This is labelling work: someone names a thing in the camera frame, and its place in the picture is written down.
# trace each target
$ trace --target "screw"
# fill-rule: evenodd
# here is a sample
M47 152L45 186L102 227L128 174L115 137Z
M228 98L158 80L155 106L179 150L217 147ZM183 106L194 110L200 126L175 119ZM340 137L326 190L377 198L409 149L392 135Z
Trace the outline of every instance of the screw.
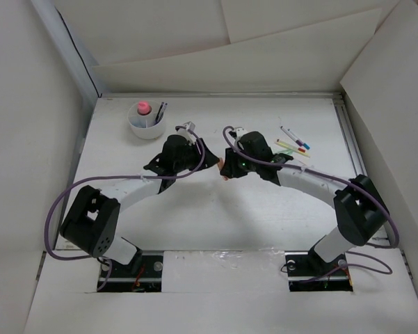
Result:
M346 260L341 259L337 262L337 264L340 268L345 268L348 265L348 262L346 262Z
M154 264L153 264L153 269L155 270L155 271L161 271L162 270L162 262L160 262L160 261L158 261L158 262L155 262Z
M289 260L288 262L286 262L286 267L288 270L293 271L296 269L295 264L296 263L294 260Z

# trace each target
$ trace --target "paper sheet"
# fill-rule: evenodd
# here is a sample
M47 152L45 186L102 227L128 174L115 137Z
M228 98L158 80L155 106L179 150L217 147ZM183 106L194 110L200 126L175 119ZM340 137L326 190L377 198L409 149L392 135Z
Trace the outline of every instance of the paper sheet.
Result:
M94 67L113 92L334 90L380 9L216 49Z
M229 44L220 0L53 0L100 65Z
M379 24L399 0L221 0L230 42L382 8Z

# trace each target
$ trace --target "white enclosure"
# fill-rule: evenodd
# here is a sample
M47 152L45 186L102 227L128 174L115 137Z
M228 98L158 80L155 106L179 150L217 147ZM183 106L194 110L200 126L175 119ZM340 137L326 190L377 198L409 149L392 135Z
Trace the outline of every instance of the white enclosure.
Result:
M166 135L192 120L220 157L223 125L256 129L271 143L289 122L314 143L310 159L300 156L306 164L367 173L404 254L363 251L394 274L353 269L354 294L294 296L275 271L279 259L328 233L334 212L256 175L224 182L215 168L120 218L118 232L130 241L168 251L163 293L89 294L96 261L44 263L45 216L67 184L136 174L160 151L165 136L142 141L126 124L142 97L170 102ZM56 211L51 242L75 194ZM387 243L385 230L375 237ZM56 248L79 253L61 237ZM239 250L248 253L232 253ZM154 311L165 326L151 322ZM182 326L185 319L192 320ZM358 326L418 333L418 0L0 0L0 333Z

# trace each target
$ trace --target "white cup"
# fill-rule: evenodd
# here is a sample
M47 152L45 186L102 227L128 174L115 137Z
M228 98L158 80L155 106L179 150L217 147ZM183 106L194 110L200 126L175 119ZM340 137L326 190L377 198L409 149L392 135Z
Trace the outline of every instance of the white cup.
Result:
M161 107L161 103L152 100L143 100L147 101L152 107L152 116L156 117ZM162 115L162 119L153 125L152 127L140 127L139 117L138 117L138 101L131 106L128 110L127 120L130 125L132 132L141 139L156 139L160 137L166 131L166 114Z

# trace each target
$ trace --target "yellow marker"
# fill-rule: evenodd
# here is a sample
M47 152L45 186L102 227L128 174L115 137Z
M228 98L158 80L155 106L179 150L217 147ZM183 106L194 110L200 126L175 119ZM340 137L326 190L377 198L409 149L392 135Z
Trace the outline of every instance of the yellow marker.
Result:
M308 153L301 152L295 146L292 146L291 144L285 143L284 141L281 141L280 139L277 139L277 141L275 142L275 144L277 144L278 146L281 146L282 148L286 148L288 150L293 150L294 153L301 154L304 157L307 157L307 158L310 158L311 157L310 155L308 155Z

